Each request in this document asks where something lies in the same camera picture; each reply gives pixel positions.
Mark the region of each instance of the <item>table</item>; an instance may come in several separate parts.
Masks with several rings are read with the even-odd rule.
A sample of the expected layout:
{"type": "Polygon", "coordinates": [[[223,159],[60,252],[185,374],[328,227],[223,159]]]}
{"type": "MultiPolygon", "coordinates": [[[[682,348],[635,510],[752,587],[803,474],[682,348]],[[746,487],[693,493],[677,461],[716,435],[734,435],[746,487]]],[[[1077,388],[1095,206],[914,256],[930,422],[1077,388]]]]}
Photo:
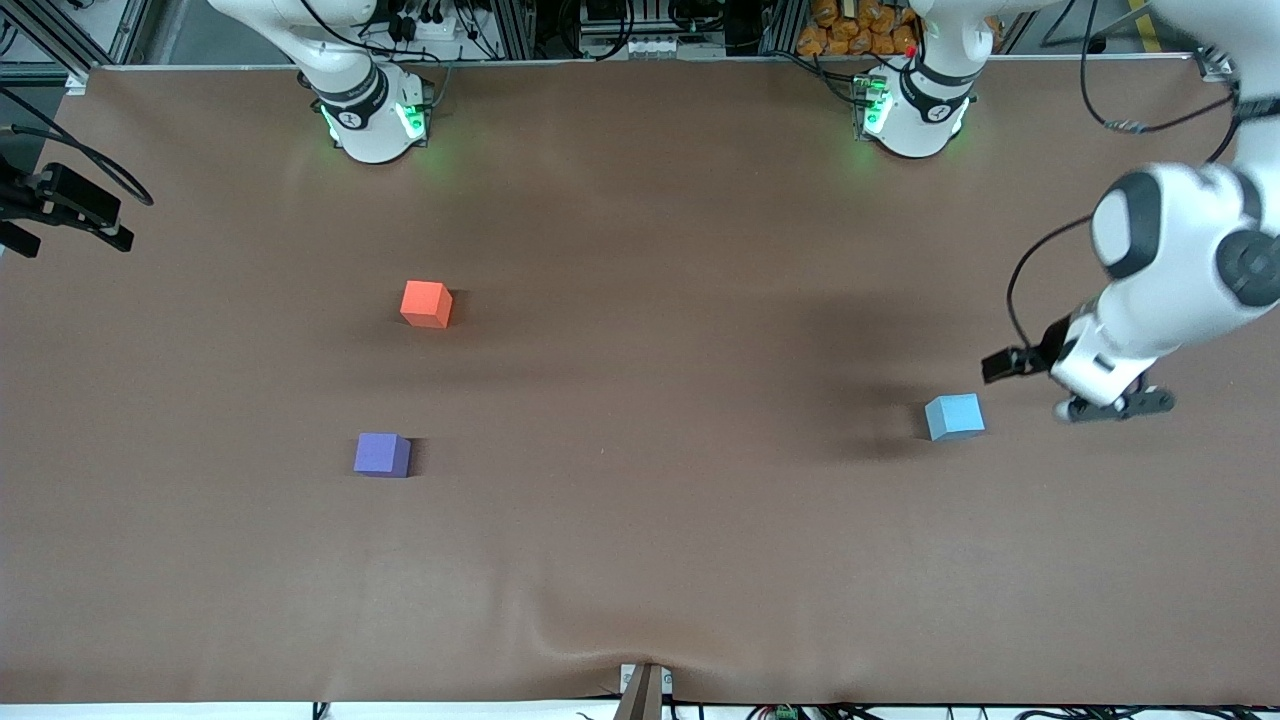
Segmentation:
{"type": "MultiPolygon", "coordinates": [[[[1091,81],[1148,120],[1221,94],[1091,81]]],[[[979,92],[908,161],[786,64],[466,68],[428,150],[361,167],[291,72],[96,73],[60,119],[157,202],[129,255],[3,261],[0,700],[593,696],[652,659],[689,701],[1280,703],[1277,318],[1160,363],[1162,418],[979,374],[1019,254],[1225,114],[1108,133],[1069,61],[979,92]],[[454,327],[399,320],[410,278],[454,327]],[[972,391],[986,437],[920,439],[972,391]],[[355,475],[367,430],[415,477],[355,475]]],[[[1103,281],[1075,233],[1020,310],[1103,281]]]]}

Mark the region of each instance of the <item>foam block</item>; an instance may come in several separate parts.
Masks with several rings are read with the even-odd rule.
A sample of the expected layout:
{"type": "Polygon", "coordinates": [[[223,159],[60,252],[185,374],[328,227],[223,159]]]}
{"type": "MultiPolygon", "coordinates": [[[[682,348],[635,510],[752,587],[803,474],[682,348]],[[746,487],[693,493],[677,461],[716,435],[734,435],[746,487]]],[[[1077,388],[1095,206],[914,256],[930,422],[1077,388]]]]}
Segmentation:
{"type": "Polygon", "coordinates": [[[447,328],[451,310],[453,310],[453,296],[444,283],[426,281],[404,283],[401,315],[404,315],[408,324],[415,328],[447,328]]]}
{"type": "Polygon", "coordinates": [[[924,406],[924,416],[934,441],[972,438],[987,429],[974,393],[938,396],[924,406]]]}
{"type": "Polygon", "coordinates": [[[408,450],[408,439],[396,433],[360,433],[356,471],[366,478],[407,478],[408,450]]]}

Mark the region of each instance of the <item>purple cube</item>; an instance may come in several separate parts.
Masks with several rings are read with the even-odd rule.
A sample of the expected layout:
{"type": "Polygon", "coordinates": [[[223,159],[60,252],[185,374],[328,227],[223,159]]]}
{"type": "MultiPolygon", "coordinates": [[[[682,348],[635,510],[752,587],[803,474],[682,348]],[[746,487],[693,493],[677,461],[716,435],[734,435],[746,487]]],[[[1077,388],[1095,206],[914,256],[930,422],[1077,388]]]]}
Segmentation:
{"type": "Polygon", "coordinates": [[[408,439],[396,433],[360,433],[356,471],[366,478],[407,478],[408,439]]]}

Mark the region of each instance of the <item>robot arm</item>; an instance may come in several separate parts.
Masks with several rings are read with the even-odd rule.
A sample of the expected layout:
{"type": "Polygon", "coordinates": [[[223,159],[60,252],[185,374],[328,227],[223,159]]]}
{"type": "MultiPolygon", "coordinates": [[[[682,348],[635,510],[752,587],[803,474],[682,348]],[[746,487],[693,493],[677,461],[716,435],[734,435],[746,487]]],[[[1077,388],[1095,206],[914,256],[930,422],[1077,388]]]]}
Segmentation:
{"type": "Polygon", "coordinates": [[[334,142],[356,160],[385,163],[425,142],[430,101],[424,92],[429,86],[393,64],[375,61],[349,37],[351,26],[372,15],[372,0],[210,4],[257,31],[298,65],[307,87],[320,97],[334,142]],[[333,33],[347,33],[347,42],[333,33]]]}
{"type": "Polygon", "coordinates": [[[969,91],[991,58],[995,33],[987,18],[1038,10],[1055,0],[911,0],[924,23],[914,58],[882,65],[867,83],[873,110],[861,132],[904,158],[927,158],[960,132],[969,91]]]}
{"type": "Polygon", "coordinates": [[[1156,0],[1155,9],[1235,61],[1239,152],[1229,167],[1158,164],[1116,181],[1092,218],[1111,283],[1039,346],[983,361],[987,382],[1048,372],[1073,393],[1059,407],[1071,421],[1171,409],[1172,396],[1146,387],[1148,368],[1280,302],[1280,77],[1267,53],[1280,37],[1280,3],[1156,0]]]}

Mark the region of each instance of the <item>black cable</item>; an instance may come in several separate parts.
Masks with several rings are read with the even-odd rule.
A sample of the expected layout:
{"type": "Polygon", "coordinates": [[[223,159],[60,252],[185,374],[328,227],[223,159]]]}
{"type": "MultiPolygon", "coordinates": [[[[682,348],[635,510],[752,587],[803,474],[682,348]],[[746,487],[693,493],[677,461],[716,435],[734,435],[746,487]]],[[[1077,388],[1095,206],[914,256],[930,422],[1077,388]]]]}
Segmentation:
{"type": "Polygon", "coordinates": [[[631,33],[635,31],[636,10],[631,5],[631,0],[618,0],[618,4],[622,6],[622,14],[618,18],[618,40],[613,44],[613,47],[611,47],[608,53],[595,59],[596,63],[600,60],[608,60],[621,53],[622,49],[627,46],[627,42],[631,41],[631,33]]]}
{"type": "Polygon", "coordinates": [[[877,63],[884,65],[886,68],[888,68],[888,69],[891,69],[891,70],[893,70],[896,73],[910,73],[911,72],[911,60],[910,60],[910,58],[906,58],[906,59],[902,60],[902,67],[901,68],[895,68],[893,65],[888,64],[888,60],[886,60],[884,58],[881,58],[879,55],[877,55],[874,53],[863,53],[863,55],[869,55],[870,58],[874,58],[877,63]]]}
{"type": "Polygon", "coordinates": [[[869,705],[860,706],[849,702],[840,703],[840,708],[847,712],[851,717],[858,717],[859,720],[883,720],[879,715],[870,712],[869,705]]]}
{"type": "MultiPolygon", "coordinates": [[[[374,45],[367,45],[365,42],[356,42],[355,40],[351,40],[349,37],[343,37],[342,35],[338,33],[338,31],[335,31],[332,27],[329,27],[329,23],[324,22],[324,19],[320,17],[320,14],[316,13],[316,9],[311,6],[310,0],[300,0],[300,1],[302,3],[302,6],[306,8],[307,14],[311,15],[311,19],[314,19],[316,22],[316,24],[320,26],[321,29],[324,29],[329,35],[332,35],[335,40],[340,41],[342,44],[349,45],[352,47],[360,47],[361,50],[369,50],[370,53],[374,53],[374,51],[383,51],[383,53],[385,53],[387,51],[385,47],[376,47],[374,45]]],[[[436,58],[431,53],[428,53],[426,50],[404,50],[404,53],[402,53],[402,54],[403,55],[416,55],[416,56],[419,56],[419,58],[421,58],[424,60],[431,60],[433,63],[442,63],[442,60],[439,58],[436,58]]]]}
{"type": "Polygon", "coordinates": [[[4,42],[4,47],[0,49],[0,55],[6,55],[10,50],[13,50],[13,44],[18,41],[18,28],[9,23],[9,20],[4,20],[4,29],[0,31],[0,42],[4,42]]]}
{"type": "Polygon", "coordinates": [[[813,58],[813,69],[818,74],[818,77],[822,78],[823,85],[827,86],[827,90],[829,90],[832,95],[835,95],[836,97],[844,100],[845,102],[847,102],[850,105],[858,105],[856,100],[854,100],[849,95],[845,95],[844,92],[840,91],[838,87],[836,87],[836,83],[831,81],[829,76],[827,76],[827,70],[822,69],[822,64],[818,63],[818,56],[817,55],[814,55],[814,58],[813,58]]]}
{"type": "Polygon", "coordinates": [[[1208,156],[1208,159],[1204,160],[1206,165],[1217,163],[1217,159],[1221,158],[1224,152],[1226,152],[1226,149],[1230,147],[1231,141],[1235,140],[1235,132],[1238,129],[1240,129],[1240,122],[1236,120],[1235,118],[1231,118],[1231,124],[1228,126],[1226,135],[1222,136],[1222,142],[1220,142],[1217,147],[1213,149],[1213,152],[1208,156]]]}
{"type": "Polygon", "coordinates": [[[64,128],[63,126],[58,124],[49,115],[41,113],[38,108],[36,108],[31,102],[27,102],[26,100],[23,100],[22,97],[19,97],[17,94],[14,94],[8,87],[0,86],[0,95],[4,95],[9,100],[14,101],[23,110],[27,110],[36,119],[38,119],[40,122],[45,123],[50,128],[49,131],[42,131],[42,129],[38,129],[38,128],[29,128],[29,127],[24,127],[24,126],[12,126],[12,131],[15,135],[31,135],[31,136],[36,136],[36,137],[44,137],[45,140],[51,140],[54,142],[60,142],[63,145],[67,145],[69,147],[74,147],[76,150],[79,150],[81,154],[83,154],[86,158],[88,158],[91,163],[93,163],[95,165],[97,165],[97,168],[100,170],[102,170],[102,173],[106,177],[111,178],[111,182],[114,182],[115,184],[118,184],[122,188],[124,188],[124,191],[128,192],[129,195],[132,195],[134,200],[137,200],[138,202],[141,202],[143,205],[155,205],[155,199],[151,197],[151,193],[147,192],[147,188],[143,187],[141,182],[138,182],[138,178],[133,177],[133,174],[131,174],[128,170],[125,170],[124,165],[120,165],[119,163],[116,163],[115,160],[113,160],[111,158],[109,158],[108,155],[105,155],[104,152],[101,152],[99,150],[95,150],[95,149],[90,147],[88,145],[84,145],[83,142],[76,140],[76,136],[73,136],[72,133],[67,132],[67,128],[64,128]]]}
{"type": "MultiPolygon", "coordinates": [[[[1070,223],[1066,223],[1065,225],[1060,225],[1059,228],[1053,229],[1044,237],[1037,240],[1034,245],[1028,247],[1027,252],[1023,252],[1023,256],[1018,259],[1018,264],[1014,265],[1014,273],[1009,275],[1009,288],[1005,290],[1005,307],[1009,310],[1009,322],[1014,324],[1014,332],[1018,333],[1018,340],[1023,343],[1024,350],[1028,351],[1032,350],[1032,341],[1027,337],[1027,331],[1023,329],[1023,324],[1018,320],[1018,310],[1014,309],[1014,288],[1018,287],[1018,278],[1019,275],[1023,274],[1023,268],[1027,265],[1027,261],[1030,260],[1032,255],[1034,255],[1037,250],[1048,245],[1050,241],[1052,241],[1053,238],[1066,234],[1074,231],[1075,228],[1083,225],[1084,223],[1088,223],[1089,219],[1092,218],[1093,214],[1091,213],[1088,215],[1084,215],[1083,218],[1076,218],[1070,223]]],[[[1028,710],[1027,712],[1021,712],[1018,715],[1018,720],[1030,720],[1032,717],[1050,717],[1051,720],[1075,720],[1076,716],[1057,715],[1047,712],[1044,710],[1028,710]]]]}
{"type": "Polygon", "coordinates": [[[667,3],[667,19],[684,32],[713,32],[724,27],[724,8],[727,6],[724,4],[719,4],[721,12],[718,15],[700,27],[696,26],[696,20],[691,15],[689,19],[681,19],[676,13],[677,5],[680,5],[680,0],[671,0],[667,3]]]}
{"type": "Polygon", "coordinates": [[[466,27],[467,37],[471,42],[490,60],[500,60],[502,58],[498,55],[498,50],[489,44],[489,38],[485,36],[484,28],[480,26],[480,19],[476,17],[476,9],[471,5],[470,0],[456,0],[453,3],[453,8],[458,12],[458,20],[462,22],[463,27],[466,27]],[[467,14],[471,17],[470,26],[467,26],[468,20],[462,17],[463,8],[466,8],[467,14]],[[476,33],[475,37],[471,37],[472,32],[476,33]]]}
{"type": "Polygon", "coordinates": [[[1062,8],[1062,12],[1057,15],[1057,19],[1053,20],[1053,24],[1051,24],[1048,27],[1048,32],[1046,32],[1043,36],[1041,36],[1041,47],[1048,47],[1050,46],[1048,45],[1050,44],[1050,37],[1052,37],[1053,33],[1057,32],[1057,28],[1060,28],[1062,26],[1062,20],[1066,19],[1066,14],[1070,13],[1071,8],[1074,8],[1074,6],[1075,6],[1075,0],[1066,0],[1066,6],[1062,8]]]}
{"type": "Polygon", "coordinates": [[[1185,115],[1183,115],[1180,118],[1176,118],[1176,119],[1172,119],[1172,120],[1169,120],[1169,122],[1165,122],[1165,123],[1157,123],[1157,124],[1153,124],[1153,126],[1148,126],[1146,123],[1139,123],[1137,120],[1128,120],[1128,119],[1125,119],[1125,120],[1108,120],[1108,119],[1103,118],[1098,113],[1097,108],[1093,106],[1093,100],[1089,97],[1089,86],[1088,86],[1088,77],[1087,77],[1087,72],[1088,70],[1085,69],[1088,67],[1088,60],[1089,60],[1089,42],[1094,37],[1094,33],[1093,33],[1093,20],[1097,18],[1097,14],[1098,14],[1098,0],[1093,0],[1089,4],[1089,19],[1084,23],[1084,41],[1080,42],[1080,97],[1084,100],[1084,109],[1089,111],[1089,115],[1092,115],[1093,119],[1100,126],[1102,126],[1102,127],[1105,127],[1107,129],[1112,129],[1112,131],[1116,131],[1116,132],[1124,132],[1124,133],[1129,133],[1129,135],[1147,135],[1147,133],[1152,133],[1152,132],[1165,131],[1165,129],[1169,129],[1171,127],[1180,126],[1180,124],[1183,124],[1183,123],[1185,123],[1188,120],[1193,120],[1193,119],[1196,119],[1196,118],[1198,118],[1198,117],[1201,117],[1201,115],[1203,115],[1206,113],[1211,113],[1211,111],[1221,108],[1222,105],[1226,105],[1228,102],[1230,102],[1233,100],[1231,96],[1228,96],[1228,97],[1224,97],[1222,100],[1219,100],[1216,102],[1211,102],[1211,104],[1201,108],[1199,110],[1190,111],[1190,113],[1188,113],[1188,114],[1185,114],[1185,115]]]}
{"type": "MultiPolygon", "coordinates": [[[[1093,38],[1094,40],[1098,40],[1098,38],[1106,38],[1106,40],[1143,40],[1143,35],[1140,32],[1133,31],[1133,29],[1130,29],[1130,31],[1108,32],[1108,33],[1105,33],[1105,35],[1101,33],[1101,32],[1096,32],[1096,33],[1093,33],[1093,38]]],[[[1079,45],[1082,41],[1084,41],[1084,36],[1083,35],[1073,35],[1073,36],[1069,36],[1069,37],[1055,37],[1053,40],[1051,40],[1048,42],[1048,45],[1043,45],[1043,47],[1062,47],[1062,46],[1066,46],[1066,45],[1073,45],[1074,46],[1074,45],[1079,45]]],[[[1190,51],[1196,50],[1196,46],[1184,45],[1184,44],[1179,42],[1176,38],[1174,38],[1172,41],[1170,41],[1170,40],[1166,38],[1164,41],[1164,47],[1165,47],[1166,51],[1180,51],[1180,53],[1190,53],[1190,51]]]]}
{"type": "Polygon", "coordinates": [[[580,59],[582,58],[582,51],[579,50],[577,42],[573,42],[573,40],[570,38],[568,31],[570,28],[573,27],[575,23],[580,24],[581,20],[579,18],[568,18],[570,22],[568,23],[564,22],[566,17],[568,15],[568,12],[572,8],[573,8],[573,0],[562,0],[559,17],[557,19],[559,20],[561,42],[564,44],[564,49],[568,50],[568,54],[571,56],[580,59]]]}
{"type": "MultiPolygon", "coordinates": [[[[1238,92],[1239,88],[1233,86],[1231,95],[1228,97],[1228,101],[1235,100],[1238,92]]],[[[1204,160],[1206,165],[1216,163],[1219,158],[1221,158],[1222,154],[1226,152],[1226,149],[1231,145],[1231,140],[1235,138],[1235,132],[1238,129],[1240,129],[1239,120],[1231,118],[1231,124],[1228,126],[1226,135],[1222,136],[1222,141],[1217,145],[1217,147],[1213,149],[1213,152],[1210,154],[1210,156],[1204,160]]],[[[1009,320],[1014,324],[1014,332],[1018,333],[1018,340],[1021,341],[1023,347],[1025,350],[1030,350],[1032,343],[1030,340],[1028,340],[1027,332],[1023,329],[1021,323],[1018,322],[1018,311],[1014,310],[1014,287],[1018,284],[1018,277],[1021,274],[1023,266],[1027,264],[1027,260],[1029,260],[1030,256],[1036,254],[1037,250],[1047,245],[1051,240],[1075,229],[1076,227],[1089,222],[1089,219],[1092,218],[1093,218],[1092,214],[1085,215],[1083,218],[1076,218],[1075,220],[1071,220],[1070,223],[1050,232],[1047,236],[1039,238],[1034,245],[1028,247],[1027,252],[1024,252],[1023,256],[1018,260],[1018,265],[1014,266],[1014,273],[1009,277],[1009,288],[1005,291],[1005,307],[1009,309],[1009,320]]],[[[1121,712],[1116,712],[1115,710],[1108,710],[1110,716],[1098,717],[1094,715],[1094,720],[1130,720],[1134,715],[1149,708],[1151,706],[1139,705],[1128,707],[1121,712]]],[[[1016,717],[1016,720],[1029,720],[1030,717],[1050,717],[1051,720],[1078,720],[1080,717],[1078,714],[1075,714],[1076,711],[1074,711],[1073,708],[1065,708],[1065,711],[1068,712],[1068,715],[1051,714],[1044,710],[1028,710],[1027,712],[1020,714],[1016,717]]],[[[1093,714],[1096,712],[1096,710],[1088,708],[1085,712],[1093,714]]],[[[1206,714],[1213,715],[1215,717],[1219,717],[1219,720],[1239,720],[1236,717],[1231,717],[1230,715],[1217,714],[1217,711],[1206,711],[1206,714]]]]}
{"type": "MultiPolygon", "coordinates": [[[[812,74],[814,77],[819,76],[819,73],[813,69],[813,65],[810,65],[809,63],[806,63],[804,60],[804,58],[801,58],[800,55],[796,55],[795,53],[787,53],[786,50],[769,50],[764,55],[765,56],[786,58],[787,60],[791,60],[794,64],[796,64],[800,68],[803,68],[804,72],[806,72],[806,73],[809,73],[809,74],[812,74]]],[[[835,79],[835,81],[841,81],[841,82],[851,82],[854,79],[854,76],[846,76],[846,74],[831,73],[831,72],[827,72],[827,77],[829,77],[831,79],[835,79]]]]}

